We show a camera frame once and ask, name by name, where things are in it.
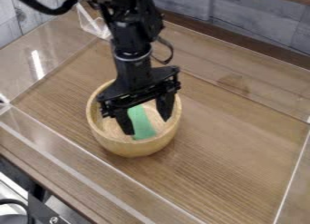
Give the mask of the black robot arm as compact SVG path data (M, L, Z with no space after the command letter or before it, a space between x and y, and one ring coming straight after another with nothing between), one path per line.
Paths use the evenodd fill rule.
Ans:
M33 10L46 15L65 14L80 0L62 0L50 8L37 0L19 0ZM134 127L128 110L138 104L154 101L160 117L172 116L174 94L180 89L180 69L168 60L160 67L152 67L156 59L150 43L169 42L160 37L164 28L162 15L153 0L84 0L104 19L110 33L110 51L116 67L116 79L96 96L100 113L116 120L122 133L132 135Z

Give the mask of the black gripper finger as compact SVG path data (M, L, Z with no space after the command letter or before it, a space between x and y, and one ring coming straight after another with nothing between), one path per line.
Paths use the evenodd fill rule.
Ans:
M113 111L116 122L122 130L125 135L133 135L134 129L133 124L129 119L128 113L125 109L117 109Z
M174 94L165 93L156 98L156 109L164 121L170 118L174 105Z

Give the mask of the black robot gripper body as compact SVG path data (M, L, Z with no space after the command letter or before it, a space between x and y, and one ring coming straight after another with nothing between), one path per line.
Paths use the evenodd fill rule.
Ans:
M152 68L149 59L137 63L116 62L116 71L114 81L96 96L102 117L114 118L114 110L126 110L150 100L156 102L161 94L176 94L180 89L174 65Z

